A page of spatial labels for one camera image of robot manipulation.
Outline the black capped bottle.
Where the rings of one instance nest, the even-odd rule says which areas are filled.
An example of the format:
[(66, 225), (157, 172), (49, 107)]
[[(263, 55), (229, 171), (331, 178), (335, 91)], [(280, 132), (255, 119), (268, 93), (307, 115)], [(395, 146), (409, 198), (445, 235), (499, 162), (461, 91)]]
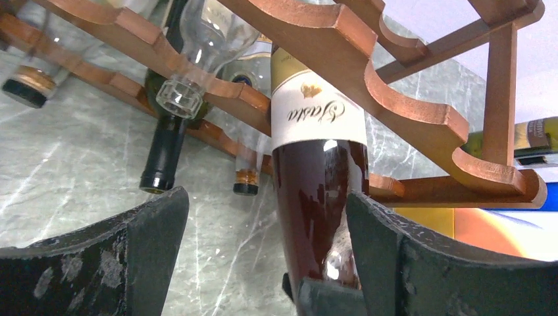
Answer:
[(139, 189), (151, 194), (161, 194), (173, 187), (186, 128), (198, 129), (201, 119), (212, 109), (211, 105), (204, 102), (197, 116), (190, 120), (170, 114), (156, 101), (156, 95), (165, 80), (164, 76), (150, 68), (144, 80), (148, 104), (159, 116), (139, 182)]

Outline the clear glass bottle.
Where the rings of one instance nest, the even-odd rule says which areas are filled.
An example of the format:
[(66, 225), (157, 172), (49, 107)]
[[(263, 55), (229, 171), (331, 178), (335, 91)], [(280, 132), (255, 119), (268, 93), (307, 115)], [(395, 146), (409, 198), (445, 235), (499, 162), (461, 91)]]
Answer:
[(175, 1), (166, 38), (180, 53), (180, 66), (157, 92), (172, 115), (194, 118), (211, 77), (245, 53), (260, 32), (219, 1)]

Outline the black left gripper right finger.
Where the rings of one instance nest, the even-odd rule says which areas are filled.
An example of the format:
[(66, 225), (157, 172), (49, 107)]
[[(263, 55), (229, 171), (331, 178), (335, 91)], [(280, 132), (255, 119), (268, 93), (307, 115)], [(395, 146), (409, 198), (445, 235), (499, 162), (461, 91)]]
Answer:
[(557, 263), (470, 246), (352, 192), (359, 290), (304, 278), (308, 315), (556, 315)]

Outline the dark bottle white label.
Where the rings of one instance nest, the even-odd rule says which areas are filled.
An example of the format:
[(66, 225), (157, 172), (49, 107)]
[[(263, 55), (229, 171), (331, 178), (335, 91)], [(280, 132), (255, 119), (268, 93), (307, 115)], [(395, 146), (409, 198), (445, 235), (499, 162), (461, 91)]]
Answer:
[(304, 278), (359, 285), (345, 205), (368, 192), (363, 109), (273, 45), (270, 106), (274, 187), (293, 297)]

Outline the dark green wine bottle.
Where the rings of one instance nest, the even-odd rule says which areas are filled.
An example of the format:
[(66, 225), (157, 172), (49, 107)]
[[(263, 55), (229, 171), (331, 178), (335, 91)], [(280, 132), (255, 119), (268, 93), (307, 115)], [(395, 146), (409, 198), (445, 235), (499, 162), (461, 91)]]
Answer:
[[(482, 131), (469, 134), (461, 149), (474, 157), (481, 158)], [(514, 158), (541, 156), (557, 153), (557, 117), (541, 118), (516, 123), (514, 136)]]

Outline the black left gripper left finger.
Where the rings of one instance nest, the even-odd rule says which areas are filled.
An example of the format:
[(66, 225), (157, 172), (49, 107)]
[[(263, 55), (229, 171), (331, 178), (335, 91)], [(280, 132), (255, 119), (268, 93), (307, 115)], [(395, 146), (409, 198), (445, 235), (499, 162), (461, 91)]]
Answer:
[(188, 220), (182, 187), (25, 248), (1, 249), (2, 315), (160, 315)]

